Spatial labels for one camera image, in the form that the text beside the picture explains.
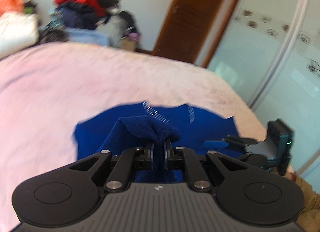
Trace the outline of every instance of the door frame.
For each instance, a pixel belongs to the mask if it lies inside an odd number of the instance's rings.
[[[219,31],[218,31],[218,33],[217,33],[217,37],[216,37],[215,40],[213,41],[213,44],[217,41],[217,39],[219,39],[219,41],[220,41],[220,39],[222,38],[222,35],[223,35],[223,33],[224,33],[224,30],[226,29],[226,27],[227,27],[227,25],[228,25],[228,22],[229,22],[229,20],[230,20],[230,18],[231,18],[231,16],[232,16],[232,13],[233,13],[233,11],[234,11],[234,9],[235,9],[235,7],[236,7],[237,1],[238,1],[238,0],[232,0],[232,1],[231,1],[230,7],[228,8],[228,11],[226,12],[226,19],[222,22],[222,25],[221,25],[221,27],[219,28]],[[172,11],[173,11],[173,9],[174,9],[174,7],[175,7],[176,2],[177,2],[177,0],[172,0],[172,2],[171,2],[170,8],[169,8],[169,10],[168,10],[168,12],[167,12],[167,16],[166,16],[166,18],[165,18],[165,20],[164,20],[164,23],[163,23],[162,28],[161,28],[161,30],[160,30],[160,33],[159,33],[159,35],[158,35],[158,38],[157,38],[157,41],[156,41],[156,45],[155,45],[153,51],[151,51],[151,55],[153,55],[153,56],[155,56],[156,53],[159,51],[160,44],[161,44],[161,42],[163,41],[164,33],[165,33],[165,31],[167,30],[167,28],[168,28],[168,26],[169,26],[170,16],[172,15]],[[209,33],[210,29],[211,29],[211,26],[212,26],[212,24],[213,24],[213,21],[214,21],[216,15],[217,15],[217,13],[219,12],[219,8],[220,8],[220,5],[221,5],[222,2],[223,2],[223,0],[220,0],[220,2],[219,2],[219,4],[218,4],[218,8],[216,9],[216,11],[215,11],[215,12],[213,13],[213,15],[212,15],[212,18],[211,18],[211,20],[210,20],[210,22],[209,22],[209,25],[208,25],[207,29],[206,29],[205,35],[204,35],[204,37],[203,37],[203,39],[202,39],[202,41],[201,41],[201,45],[200,45],[199,48],[197,49],[197,52],[196,52],[197,56],[199,55],[199,52],[200,52],[201,49],[202,49],[202,46],[203,46],[203,44],[204,44],[204,41],[205,41],[205,39],[207,38],[207,35],[208,35],[208,33]],[[213,50],[213,44],[212,44],[212,46],[211,46],[211,48],[210,48],[210,50],[209,50],[209,53],[211,53],[212,50]],[[206,56],[203,64],[201,65],[202,67],[207,67],[207,65],[209,64],[210,61],[208,61],[208,62],[206,63],[207,58],[208,58],[208,56],[209,56],[209,53],[208,53],[208,55]]]

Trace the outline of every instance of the metal screw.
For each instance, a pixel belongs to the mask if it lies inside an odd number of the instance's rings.
[[[119,181],[116,181],[116,180],[113,180],[113,181],[109,181],[107,184],[106,184],[107,188],[109,189],[119,189],[122,187],[122,183],[119,182]]]
[[[194,186],[198,189],[206,189],[210,187],[210,183],[205,180],[198,180],[195,182]]]

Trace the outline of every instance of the pile of clothes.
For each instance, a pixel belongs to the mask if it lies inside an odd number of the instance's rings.
[[[129,12],[120,12],[120,0],[53,0],[57,6],[50,12],[41,43],[66,41],[66,27],[96,30],[110,36],[110,45],[120,48],[121,39],[137,42],[140,33]]]

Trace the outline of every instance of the bed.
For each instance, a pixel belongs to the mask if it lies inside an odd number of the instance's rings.
[[[76,160],[77,122],[146,100],[235,116],[242,136],[265,139],[265,128],[231,87],[194,65],[75,43],[45,44],[2,60],[0,232],[19,223],[11,206],[19,183]]]

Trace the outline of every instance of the ridged grip surface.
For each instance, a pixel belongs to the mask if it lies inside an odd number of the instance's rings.
[[[106,196],[86,219],[63,228],[37,228],[22,224],[15,232],[303,232],[290,223],[278,228],[252,227],[226,215],[207,193],[190,190],[185,183],[133,183],[123,193]]]

